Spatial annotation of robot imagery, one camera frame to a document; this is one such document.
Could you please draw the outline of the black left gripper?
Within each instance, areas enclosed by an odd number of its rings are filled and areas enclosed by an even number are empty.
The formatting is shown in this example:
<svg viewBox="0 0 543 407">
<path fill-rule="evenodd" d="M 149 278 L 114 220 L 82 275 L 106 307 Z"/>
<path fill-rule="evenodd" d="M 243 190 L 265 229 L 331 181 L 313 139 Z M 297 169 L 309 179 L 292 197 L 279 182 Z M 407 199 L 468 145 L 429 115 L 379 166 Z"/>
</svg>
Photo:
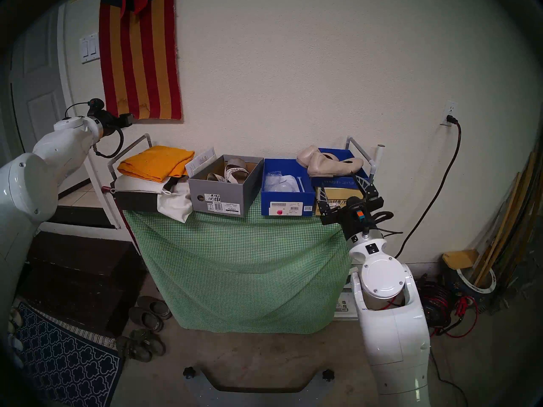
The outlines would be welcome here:
<svg viewBox="0 0 543 407">
<path fill-rule="evenodd" d="M 99 122 L 102 125 L 102 136 L 107 137 L 114 134 L 120 127 L 130 127 L 134 121 L 132 113 L 123 113 L 118 117 L 108 111 L 99 111 Z"/>
</svg>

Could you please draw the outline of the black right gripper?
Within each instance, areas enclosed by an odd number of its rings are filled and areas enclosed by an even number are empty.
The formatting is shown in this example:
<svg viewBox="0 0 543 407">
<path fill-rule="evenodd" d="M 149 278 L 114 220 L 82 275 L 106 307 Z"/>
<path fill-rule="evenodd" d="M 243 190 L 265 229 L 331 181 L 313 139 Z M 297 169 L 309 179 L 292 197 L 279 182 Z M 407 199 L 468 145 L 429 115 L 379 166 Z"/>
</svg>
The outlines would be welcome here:
<svg viewBox="0 0 543 407">
<path fill-rule="evenodd" d="M 380 211 L 373 214 L 384 205 L 375 186 L 363 177 L 352 174 L 352 179 L 362 193 L 363 198 L 349 197 L 344 207 L 331 208 L 324 187 L 319 187 L 320 221 L 324 226 L 338 224 L 349 240 L 358 233 L 369 235 L 371 230 L 378 230 L 377 225 L 392 219 L 390 211 Z"/>
</svg>

